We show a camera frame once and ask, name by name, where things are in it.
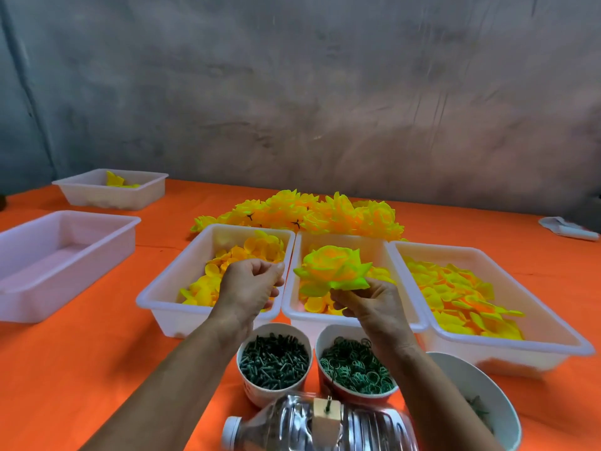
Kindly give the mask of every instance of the white plastic tray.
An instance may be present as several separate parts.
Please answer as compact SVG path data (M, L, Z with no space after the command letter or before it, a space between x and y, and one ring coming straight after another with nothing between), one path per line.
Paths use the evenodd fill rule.
M388 248L409 295L414 303L420 304L428 319L430 328L420 336L426 351L458 356L489 373L524 376L538 376L571 355L588 356L594 353L593 346L582 335L484 252L468 247L411 242L390 242ZM526 314L523 318L515 319L526 340L494 339L444 331L430 311L402 256L443 266L452 263L492 283L497 305Z
M403 302L407 319L414 333L425 331L427 324L425 314L417 309L411 303L409 295L403 285L402 279L396 272L395 264L387 250L386 242L383 239L371 239L360 236L344 235L312 235L304 231L298 232L295 241L295 250L292 254L291 268L288 273L288 281L284 290L284 299L282 302L282 311L290 319L290 323L303 331L311 341L311 347L315 348L315 343L321 331L328 325L338 324L345 326L359 326L357 318L348 318L339 315L330 315L325 313L310 313L305 311L303 303L299 301L299 277L292 271L300 267L305 255L308 254L309 247L321 247L325 245L335 245L353 250L360 249L361 262L373 262L376 267L386 267L397 282L398 292Z
M190 245L139 294L136 303L139 307L149 308L152 311L165 335L186 337L206 320L213 308L182 304L180 289L188 288L192 282L204 275L207 261L213 259L217 251L230 250L235 245L243 246L244 241L254 236L257 229L277 236L284 242L286 251L284 273L288 272L295 241L294 232L214 224L208 226L190 242ZM269 323L280 313L284 289L285 284L280 287L280 294L275 297L271 310L261 312L255 319L255 328Z
M0 233L0 320L48 318L133 253L138 223L63 210Z
M110 171L126 181L139 184L137 188L119 188L106 185ZM94 169L87 173L52 182L58 185L71 205L93 205L109 209L140 210L165 195L165 179L169 174Z

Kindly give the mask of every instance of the orange tablecloth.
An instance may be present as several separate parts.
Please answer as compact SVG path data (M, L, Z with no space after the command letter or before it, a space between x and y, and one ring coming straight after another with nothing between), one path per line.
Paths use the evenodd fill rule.
M9 197L0 231L64 209L127 213L142 222L135 253L50 318L35 325L0 323L0 448L69 451L83 444L179 342L165 337L151 312L134 301L189 243L193 217L216 216L272 194L168 180L166 196L139 212L71 207L58 187ZM391 205L410 241L484 250L601 348L601 244L553 235L532 215ZM570 358L544 380L494 379L519 413L521 450L601 449L599 356ZM315 366L306 387L318 388ZM400 394L393 403L403 404ZM186 449L219 449L226 417L254 412L230 364Z

